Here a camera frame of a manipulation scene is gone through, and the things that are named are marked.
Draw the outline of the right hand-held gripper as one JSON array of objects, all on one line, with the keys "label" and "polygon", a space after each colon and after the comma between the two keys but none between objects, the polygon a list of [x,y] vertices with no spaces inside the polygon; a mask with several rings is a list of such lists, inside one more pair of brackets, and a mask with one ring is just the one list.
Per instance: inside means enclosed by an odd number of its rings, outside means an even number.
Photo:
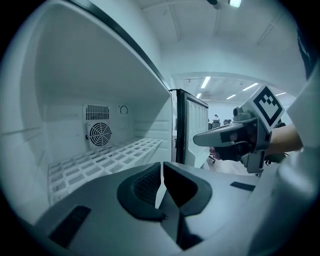
[{"label": "right hand-held gripper", "polygon": [[263,85],[247,102],[234,108],[232,123],[197,134],[193,142],[214,148],[237,145],[237,154],[247,172],[261,173],[272,131],[284,111],[272,90]]}]

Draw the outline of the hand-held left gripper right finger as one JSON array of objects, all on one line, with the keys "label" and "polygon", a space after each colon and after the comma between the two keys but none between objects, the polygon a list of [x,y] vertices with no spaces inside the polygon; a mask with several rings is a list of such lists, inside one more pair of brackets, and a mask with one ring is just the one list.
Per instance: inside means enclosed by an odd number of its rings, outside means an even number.
[{"label": "hand-held left gripper right finger", "polygon": [[207,240],[233,219],[258,183],[256,176],[220,173],[188,165],[164,162],[166,192],[162,227],[187,250]]}]

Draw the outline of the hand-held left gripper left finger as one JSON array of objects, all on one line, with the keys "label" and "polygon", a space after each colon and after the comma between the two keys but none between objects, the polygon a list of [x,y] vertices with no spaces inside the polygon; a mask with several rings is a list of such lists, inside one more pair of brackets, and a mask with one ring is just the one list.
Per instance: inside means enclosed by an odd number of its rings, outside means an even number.
[{"label": "hand-held left gripper left finger", "polygon": [[97,177],[51,206],[36,222],[55,256],[173,256],[181,248],[156,208],[159,162]]}]

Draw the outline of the person's right hand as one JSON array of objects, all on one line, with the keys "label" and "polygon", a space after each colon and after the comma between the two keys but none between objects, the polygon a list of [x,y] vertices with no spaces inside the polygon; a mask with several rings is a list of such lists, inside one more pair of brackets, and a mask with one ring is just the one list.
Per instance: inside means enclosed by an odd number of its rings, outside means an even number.
[{"label": "person's right hand", "polygon": [[238,162],[241,157],[249,153],[250,145],[243,141],[225,147],[210,147],[209,150],[217,160]]}]

